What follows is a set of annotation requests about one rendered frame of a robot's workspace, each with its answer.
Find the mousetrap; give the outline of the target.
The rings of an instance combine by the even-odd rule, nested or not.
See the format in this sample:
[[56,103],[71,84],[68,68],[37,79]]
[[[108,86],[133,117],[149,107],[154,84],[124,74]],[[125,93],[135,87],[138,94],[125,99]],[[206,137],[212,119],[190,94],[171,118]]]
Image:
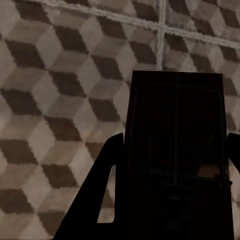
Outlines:
[[235,240],[221,73],[134,70],[123,145],[128,240]]

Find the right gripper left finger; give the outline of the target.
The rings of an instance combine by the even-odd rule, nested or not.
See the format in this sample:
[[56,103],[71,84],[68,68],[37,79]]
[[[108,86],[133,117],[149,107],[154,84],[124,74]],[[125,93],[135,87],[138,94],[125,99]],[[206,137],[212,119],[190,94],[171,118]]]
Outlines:
[[[97,223],[115,164],[114,222]],[[129,240],[123,133],[105,142],[53,240]]]

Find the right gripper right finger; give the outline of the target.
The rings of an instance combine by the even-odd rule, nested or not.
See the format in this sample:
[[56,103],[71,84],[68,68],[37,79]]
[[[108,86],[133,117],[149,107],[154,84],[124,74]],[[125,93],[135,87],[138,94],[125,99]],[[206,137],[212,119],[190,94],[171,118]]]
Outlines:
[[240,172],[240,134],[229,133],[227,136],[228,157]]

